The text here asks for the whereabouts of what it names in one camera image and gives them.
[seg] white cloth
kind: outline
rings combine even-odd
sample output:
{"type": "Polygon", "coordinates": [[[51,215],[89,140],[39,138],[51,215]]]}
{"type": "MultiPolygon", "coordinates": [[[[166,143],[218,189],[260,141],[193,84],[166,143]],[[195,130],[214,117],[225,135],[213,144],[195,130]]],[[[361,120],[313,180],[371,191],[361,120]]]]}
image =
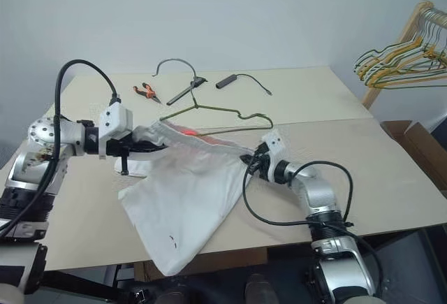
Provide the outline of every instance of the white cloth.
{"type": "MultiPolygon", "coordinates": [[[[146,154],[150,161],[129,161],[129,174],[146,178],[119,192],[147,253],[165,276],[180,272],[231,211],[247,167],[239,156],[253,154],[232,142],[184,135],[185,130],[190,131],[160,121],[137,127],[135,141],[168,148],[146,154]]],[[[121,170],[120,161],[115,170],[121,170]]]]}

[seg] beige tabletop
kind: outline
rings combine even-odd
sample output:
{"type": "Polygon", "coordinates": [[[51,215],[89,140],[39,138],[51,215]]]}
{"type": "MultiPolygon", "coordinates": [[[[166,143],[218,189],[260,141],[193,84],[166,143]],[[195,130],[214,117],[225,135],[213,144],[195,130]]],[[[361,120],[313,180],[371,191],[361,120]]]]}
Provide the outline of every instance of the beige tabletop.
{"type": "MultiPolygon", "coordinates": [[[[350,216],[350,220],[355,223],[353,232],[365,235],[447,222],[447,200],[328,68],[249,72],[256,73],[257,78],[261,78],[260,81],[274,94],[268,97],[274,105],[259,107],[264,108],[262,113],[267,113],[277,123],[276,127],[290,150],[288,160],[304,163],[324,159],[340,163],[350,170],[354,181],[350,216]],[[292,104],[282,103],[281,98],[285,96],[281,91],[283,88],[296,93],[296,100],[292,104]],[[283,111],[284,106],[288,106],[287,113],[283,111]]],[[[231,73],[198,74],[210,80],[211,84],[206,84],[210,89],[213,88],[210,96],[219,96],[221,92],[214,89],[214,82],[231,73]]],[[[164,87],[153,84],[163,102],[182,89],[180,81],[182,84],[188,83],[185,74],[170,76],[168,79],[173,80],[171,92],[169,85],[164,87]]],[[[135,82],[149,80],[152,85],[150,81],[155,78],[149,75],[115,75],[112,79],[122,95],[123,104],[134,111],[135,125],[148,124],[156,118],[158,113],[153,113],[153,110],[165,110],[127,91],[132,85],[138,84],[135,82]]],[[[245,97],[248,101],[252,96],[267,97],[256,83],[244,81],[237,80],[229,85],[227,95],[238,100],[245,97]],[[238,86],[247,86],[244,95],[233,93],[238,86]]],[[[102,110],[98,107],[104,107],[110,96],[107,87],[101,82],[97,77],[75,78],[64,91],[63,114],[73,119],[88,119],[93,115],[96,120],[102,110]],[[88,83],[95,84],[91,89],[95,93],[82,91],[88,83]]],[[[197,94],[203,100],[207,98],[199,91],[197,94]]],[[[231,107],[237,104],[237,100],[232,100],[226,105],[219,105],[231,107]]],[[[251,112],[248,103],[239,108],[251,112]]],[[[204,126],[208,128],[230,124],[225,121],[213,124],[213,119],[202,118],[208,114],[212,113],[197,111],[191,117],[173,122],[192,124],[196,128],[202,126],[202,120],[207,121],[204,126]]],[[[222,134],[220,137],[255,147],[264,133],[245,131],[222,134]]],[[[113,171],[114,162],[113,158],[99,161],[96,156],[70,160],[68,175],[56,198],[49,218],[50,228],[43,240],[49,247],[47,270],[150,259],[117,199],[120,189],[138,179],[117,175],[113,171]]],[[[0,179],[6,178],[11,164],[12,160],[0,171],[0,179]]],[[[321,168],[321,171],[333,185],[339,204],[344,209],[348,187],[346,178],[336,168],[321,168]]],[[[304,217],[294,196],[284,186],[255,178],[251,180],[247,194],[252,207],[268,219],[288,221],[304,217]]],[[[257,221],[240,199],[202,252],[303,243],[309,240],[309,230],[305,226],[276,227],[257,221]]]]}

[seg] wire cutter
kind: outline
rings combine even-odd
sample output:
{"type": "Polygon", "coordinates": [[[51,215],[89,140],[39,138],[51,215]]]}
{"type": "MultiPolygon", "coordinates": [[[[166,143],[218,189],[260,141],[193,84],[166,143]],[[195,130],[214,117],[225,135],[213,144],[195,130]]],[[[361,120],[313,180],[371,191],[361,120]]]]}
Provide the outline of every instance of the wire cutter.
{"type": "Polygon", "coordinates": [[[134,86],[133,91],[141,96],[145,96],[148,99],[154,99],[157,103],[161,103],[160,99],[157,98],[155,91],[145,82],[142,84],[145,90],[138,89],[138,87],[134,86]]]}

